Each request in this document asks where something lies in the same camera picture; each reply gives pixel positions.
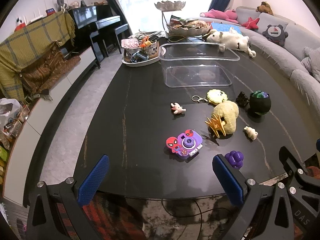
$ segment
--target keychain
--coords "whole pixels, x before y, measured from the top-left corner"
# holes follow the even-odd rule
[[[225,92],[219,90],[219,89],[211,89],[208,91],[207,96],[205,98],[202,98],[200,96],[193,96],[192,101],[194,102],[200,102],[204,100],[207,103],[211,103],[213,105],[218,105],[226,100],[228,100],[228,96],[226,95]]]
[[[198,102],[198,103],[199,103],[200,101],[202,101],[202,100],[208,102],[208,100],[207,100],[206,98],[202,98],[202,97],[197,96],[197,95],[193,96],[191,99],[192,99],[192,101]]]

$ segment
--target brown teddy bear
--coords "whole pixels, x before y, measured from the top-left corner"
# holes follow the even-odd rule
[[[261,2],[261,5],[257,7],[256,12],[264,12],[273,15],[271,7],[267,2]]]

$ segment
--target camera lens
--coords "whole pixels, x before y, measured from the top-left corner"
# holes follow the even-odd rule
[[[193,148],[195,145],[195,140],[192,137],[189,137],[183,140],[183,146],[187,149]]]

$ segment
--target metal key ring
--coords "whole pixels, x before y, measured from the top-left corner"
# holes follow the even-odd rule
[[[191,99],[192,99],[192,101],[199,103],[199,101],[200,101],[200,96],[193,96]]]
[[[208,102],[208,100],[206,99],[206,98],[202,98],[202,97],[200,97],[200,96],[197,96],[197,95],[195,95],[195,96],[192,96],[192,101],[194,101],[194,102],[200,102],[201,100],[204,100],[204,101],[206,101],[206,102]]]

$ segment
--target small white toy figure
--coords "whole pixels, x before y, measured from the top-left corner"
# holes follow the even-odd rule
[[[246,126],[244,130],[252,141],[254,141],[258,136],[258,133],[256,132],[256,130],[251,127]]]
[[[173,114],[182,114],[186,111],[178,103],[171,103],[171,110],[174,110]]]

